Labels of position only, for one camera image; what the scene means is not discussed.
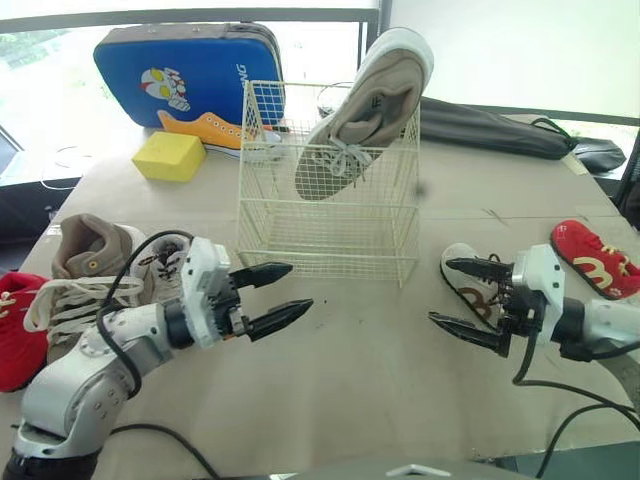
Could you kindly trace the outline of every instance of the red shoe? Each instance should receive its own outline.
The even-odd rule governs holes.
[[[640,290],[640,269],[618,249],[604,245],[580,222],[566,220],[553,229],[551,246],[589,285],[609,300]]]
[[[23,319],[46,278],[9,272],[0,278],[0,392],[25,387],[47,361],[47,332],[29,333]]]

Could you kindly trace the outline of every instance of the yellow sponge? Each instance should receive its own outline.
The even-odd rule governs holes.
[[[206,155],[194,135],[155,132],[132,160],[147,178],[188,182]]]

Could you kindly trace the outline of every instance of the wire basket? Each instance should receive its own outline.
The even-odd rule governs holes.
[[[307,144],[321,121],[325,85],[252,81],[246,84],[240,168],[238,255],[245,265],[288,262],[306,277],[394,280],[402,286],[418,259],[419,109],[387,148],[364,149],[373,163],[356,178],[296,182],[301,156],[337,147]],[[277,127],[271,112],[282,112]],[[271,128],[280,137],[273,143]],[[324,199],[301,189],[337,189]]]

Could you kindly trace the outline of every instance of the robotic arm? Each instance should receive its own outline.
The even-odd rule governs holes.
[[[183,295],[107,314],[108,334],[140,376],[173,358],[176,349],[200,348],[247,335],[252,341],[286,327],[313,300],[298,300],[250,320],[238,289],[279,280],[291,265],[266,263],[229,273],[225,248],[194,238],[181,271]],[[86,330],[64,357],[42,370],[25,392],[22,421],[3,480],[87,480],[135,375],[105,342],[97,326]]]
[[[539,345],[560,344],[560,354],[576,361],[598,360],[624,387],[640,413],[640,309],[621,302],[564,297],[564,272],[549,245],[518,253],[513,264],[459,258],[447,265],[498,283],[501,318],[498,332],[436,312],[429,318],[467,342],[506,357],[512,335],[535,336]]]

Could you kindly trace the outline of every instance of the beige table surface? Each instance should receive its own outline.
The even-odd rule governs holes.
[[[238,161],[209,154],[189,184],[144,179],[127,155],[98,164],[70,195],[23,265],[49,274],[56,225],[91,212],[147,234],[179,227],[235,244]],[[424,143],[421,261],[400,290],[387,282],[287,278],[243,295],[250,315],[282,301],[313,297],[298,322],[255,344],[238,339],[180,352],[144,381],[120,423],[157,422],[189,438],[225,475],[297,472],[362,455],[478,458],[543,449],[559,422],[586,400],[560,391],[516,388],[511,378],[524,342],[497,355],[445,334],[429,310],[471,318],[438,272],[442,250],[467,242],[503,259],[548,239],[579,218],[637,260],[640,241],[589,175],[563,162]],[[594,293],[567,273],[567,295]],[[538,350],[530,378],[568,382],[628,403],[597,364]],[[0,452],[9,452],[21,393],[0,396]],[[615,412],[575,422],[562,448],[637,438]],[[110,440],[99,480],[175,480],[203,476],[188,454],[157,434]]]

